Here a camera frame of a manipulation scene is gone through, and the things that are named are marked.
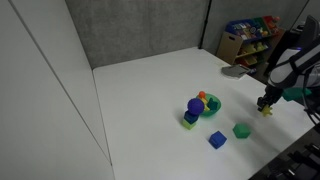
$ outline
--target green block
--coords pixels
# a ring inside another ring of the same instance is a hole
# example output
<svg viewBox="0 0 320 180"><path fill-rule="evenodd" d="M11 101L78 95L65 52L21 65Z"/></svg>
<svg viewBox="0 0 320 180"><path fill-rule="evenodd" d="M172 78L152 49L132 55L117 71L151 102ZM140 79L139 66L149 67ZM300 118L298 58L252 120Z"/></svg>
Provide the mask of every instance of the green block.
<svg viewBox="0 0 320 180"><path fill-rule="evenodd" d="M306 95L310 95L311 91L309 89L306 89ZM292 101L295 99L302 98L302 88L289 88L283 91L282 97L286 101Z"/></svg>
<svg viewBox="0 0 320 180"><path fill-rule="evenodd" d="M192 129L196 124L197 122L194 122L193 124L189 124L188 121L186 121L185 119L182 121L182 125L189 130Z"/></svg>
<svg viewBox="0 0 320 180"><path fill-rule="evenodd" d="M236 124L233 128L233 132L237 138L245 139L250 135L250 129L246 124Z"/></svg>

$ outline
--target shelf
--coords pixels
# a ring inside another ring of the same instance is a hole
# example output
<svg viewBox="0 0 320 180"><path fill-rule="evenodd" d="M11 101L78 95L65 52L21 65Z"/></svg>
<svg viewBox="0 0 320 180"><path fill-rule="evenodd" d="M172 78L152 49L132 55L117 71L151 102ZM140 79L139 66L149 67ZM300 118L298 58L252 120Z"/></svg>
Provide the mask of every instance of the shelf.
<svg viewBox="0 0 320 180"><path fill-rule="evenodd" d="M245 67L249 67L255 65L257 63L257 59L253 56L248 56L245 58L239 58L235 61L236 64L242 64Z"/></svg>
<svg viewBox="0 0 320 180"><path fill-rule="evenodd" d="M269 48L266 48L266 49L263 49L263 50L260 50L260 51L254 51L254 52L250 52L250 53L246 53L246 54L241 54L241 55L236 56L236 59L242 58L242 57L245 57L245 56L249 56L249 55L252 55L252 54L255 54L255 53L259 53L259 52L265 51L267 49L269 49Z"/></svg>
<svg viewBox="0 0 320 180"><path fill-rule="evenodd" d="M251 43L251 42L254 42L254 41L258 41L258 40L262 40L262 39L266 39L266 38L270 38L270 37L274 37L274 36L277 36L278 34L271 34L271 35L268 35L268 36L261 36L261 37L257 37L257 38L251 38L251 39L242 39L243 40L243 43L244 44L248 44L248 43Z"/></svg>

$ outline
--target blue cube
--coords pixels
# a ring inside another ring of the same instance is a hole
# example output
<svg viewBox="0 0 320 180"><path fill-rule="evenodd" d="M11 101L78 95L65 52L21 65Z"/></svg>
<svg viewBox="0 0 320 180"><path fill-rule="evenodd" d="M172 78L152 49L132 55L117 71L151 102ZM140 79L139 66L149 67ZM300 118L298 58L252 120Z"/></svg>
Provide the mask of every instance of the blue cube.
<svg viewBox="0 0 320 180"><path fill-rule="evenodd" d="M184 119L189 123L193 124L198 120L199 116L191 114L189 111L184 113Z"/></svg>
<svg viewBox="0 0 320 180"><path fill-rule="evenodd" d="M212 134L209 139L210 144L216 149L221 147L226 141L227 138L220 131Z"/></svg>

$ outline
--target stacked blocks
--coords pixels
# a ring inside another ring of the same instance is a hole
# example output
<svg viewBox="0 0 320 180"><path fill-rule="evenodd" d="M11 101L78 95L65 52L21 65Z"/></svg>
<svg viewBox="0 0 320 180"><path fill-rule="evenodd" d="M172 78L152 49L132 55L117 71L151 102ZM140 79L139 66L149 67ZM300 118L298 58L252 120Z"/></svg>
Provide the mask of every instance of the stacked blocks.
<svg viewBox="0 0 320 180"><path fill-rule="evenodd" d="M204 104L200 99L194 98L188 102L188 111L184 113L182 125L187 129L192 129L204 110Z"/></svg>
<svg viewBox="0 0 320 180"><path fill-rule="evenodd" d="M226 141L227 138L220 131L212 134L209 139L209 143L216 149L221 147Z"/></svg>
<svg viewBox="0 0 320 180"><path fill-rule="evenodd" d="M250 135L250 129L246 124L236 124L233 128L233 132L239 139L245 139Z"/></svg>
<svg viewBox="0 0 320 180"><path fill-rule="evenodd" d="M182 121L182 125L187 129L192 129L196 124L199 116L193 115L190 111L186 111L184 113L184 119Z"/></svg>

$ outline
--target toy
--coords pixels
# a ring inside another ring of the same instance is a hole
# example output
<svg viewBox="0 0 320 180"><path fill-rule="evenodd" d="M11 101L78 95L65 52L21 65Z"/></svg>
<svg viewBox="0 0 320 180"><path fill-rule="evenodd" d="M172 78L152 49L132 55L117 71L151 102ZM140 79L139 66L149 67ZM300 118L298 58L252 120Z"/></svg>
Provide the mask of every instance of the toy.
<svg viewBox="0 0 320 180"><path fill-rule="evenodd" d="M264 45L262 45L262 42L258 42L256 44L256 49L257 49L257 51L262 51L265 49L265 47L264 47Z"/></svg>
<svg viewBox="0 0 320 180"><path fill-rule="evenodd" d="M249 29L249 31L250 31L251 34L255 34L257 32L257 28L256 27L251 27Z"/></svg>
<svg viewBox="0 0 320 180"><path fill-rule="evenodd" d="M233 128L233 132L238 139L245 139L250 135L250 129L246 124L236 124Z"/></svg>
<svg viewBox="0 0 320 180"><path fill-rule="evenodd" d="M268 31L262 31L262 36L268 36L269 32Z"/></svg>
<svg viewBox="0 0 320 180"><path fill-rule="evenodd" d="M273 17L273 22L274 23L277 23L279 21L280 21L280 17L279 16Z"/></svg>
<svg viewBox="0 0 320 180"><path fill-rule="evenodd" d="M186 111L184 113L184 120L186 120L189 124L195 123L199 118L199 115L193 115L190 111Z"/></svg>
<svg viewBox="0 0 320 180"><path fill-rule="evenodd" d="M201 114L204 110L204 103L198 99L198 98L193 98L188 102L188 111L193 114L198 116Z"/></svg>
<svg viewBox="0 0 320 180"><path fill-rule="evenodd" d="M186 121L185 119L182 121L182 126L187 128L188 130L192 129L196 124L197 122L194 122L193 124L189 124L188 121Z"/></svg>
<svg viewBox="0 0 320 180"><path fill-rule="evenodd" d="M247 54L247 53L248 52L244 48L241 47L237 55L239 56L239 55Z"/></svg>
<svg viewBox="0 0 320 180"><path fill-rule="evenodd" d="M254 75L254 74L256 74L257 73L257 68L252 68L252 69L250 69L248 72L247 72L247 74L249 75L249 76L252 76L252 75Z"/></svg>
<svg viewBox="0 0 320 180"><path fill-rule="evenodd" d="M206 99L206 93L204 92L204 91L200 91L199 92L199 94L198 94L198 97L200 98L200 99Z"/></svg>
<svg viewBox="0 0 320 180"><path fill-rule="evenodd" d="M213 99L210 98L207 106L210 108L210 110L214 111L218 108L218 102L214 102Z"/></svg>
<svg viewBox="0 0 320 180"><path fill-rule="evenodd" d="M243 46L243 48L248 52L248 53L252 53L252 52L256 52L257 49L254 47L254 44L246 44Z"/></svg>
<svg viewBox="0 0 320 180"><path fill-rule="evenodd" d="M220 132L217 131L210 136L209 143L215 148L220 148L225 142L227 138Z"/></svg>
<svg viewBox="0 0 320 180"><path fill-rule="evenodd" d="M198 98L193 98L188 102L188 111L184 113L182 125L187 129L192 129L204 110L203 102Z"/></svg>
<svg viewBox="0 0 320 180"><path fill-rule="evenodd" d="M312 92L308 88L306 88L305 93L306 93L305 94L306 96L312 94ZM288 89L285 89L282 93L282 97L286 101L299 99L299 98L302 98L302 96L303 96L302 88L288 88Z"/></svg>
<svg viewBox="0 0 320 180"><path fill-rule="evenodd" d="M221 108L221 102L217 97L215 97L214 95L209 94L209 93L206 93L206 99L209 99L209 101L210 101L210 99L212 99L212 101L214 103L217 103L217 107L216 108L214 107L215 106L214 104L211 104L212 105L212 107L211 107L212 109L210 109L208 107L209 111L203 111L201 113L201 116L209 117L209 116L212 116L213 114L215 114Z"/></svg>
<svg viewBox="0 0 320 180"><path fill-rule="evenodd" d="M204 104L204 111L210 111L210 108L208 108L208 106L207 106L208 101L207 101L206 99L204 99L204 98L201 98L200 100L201 100L201 101L203 102L203 104Z"/></svg>
<svg viewBox="0 0 320 180"><path fill-rule="evenodd" d="M264 19L266 25L268 26L271 34L276 34L276 33L279 32L279 29L278 29L278 27L276 25L278 20L280 20L279 17L274 18L272 16L265 16L265 17L263 17L263 19Z"/></svg>
<svg viewBox="0 0 320 180"><path fill-rule="evenodd" d="M249 29L243 29L243 33L248 37L248 39L252 38L252 33L250 32Z"/></svg>
<svg viewBox="0 0 320 180"><path fill-rule="evenodd" d="M272 115L271 110L272 110L272 107L270 107L269 105L265 105L261 110L261 113L264 117L266 117L268 114Z"/></svg>

